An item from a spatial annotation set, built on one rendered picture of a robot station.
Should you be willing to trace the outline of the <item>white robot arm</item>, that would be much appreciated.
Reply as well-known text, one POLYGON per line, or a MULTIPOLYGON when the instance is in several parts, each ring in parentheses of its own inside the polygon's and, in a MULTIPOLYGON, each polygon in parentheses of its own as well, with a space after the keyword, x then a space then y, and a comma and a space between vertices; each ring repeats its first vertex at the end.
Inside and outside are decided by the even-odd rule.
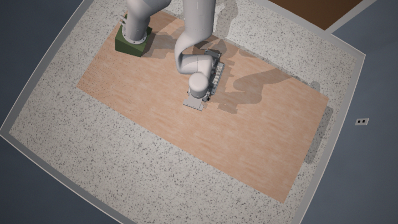
MULTIPOLYGON (((123 25, 123 37, 131 44, 141 44, 147 37, 150 17, 166 8, 172 0, 126 0, 127 20, 119 18, 123 25)), ((213 57, 208 54, 181 54, 185 49, 203 42, 213 33, 216 0, 182 0, 185 30, 175 44, 175 63, 180 74, 192 74, 188 85, 190 95, 183 105, 202 111, 201 101, 209 95, 208 84, 213 69, 213 57)))

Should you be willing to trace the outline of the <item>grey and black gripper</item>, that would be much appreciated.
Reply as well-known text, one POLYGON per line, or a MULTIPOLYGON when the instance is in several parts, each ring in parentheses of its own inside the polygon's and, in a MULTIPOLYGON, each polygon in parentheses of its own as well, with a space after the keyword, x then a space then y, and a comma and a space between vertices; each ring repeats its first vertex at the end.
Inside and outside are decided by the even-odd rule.
MULTIPOLYGON (((190 88, 188 89, 188 95, 190 95, 190 88)), ((207 94, 206 96, 203 97, 202 101, 209 101, 209 95, 207 94)))

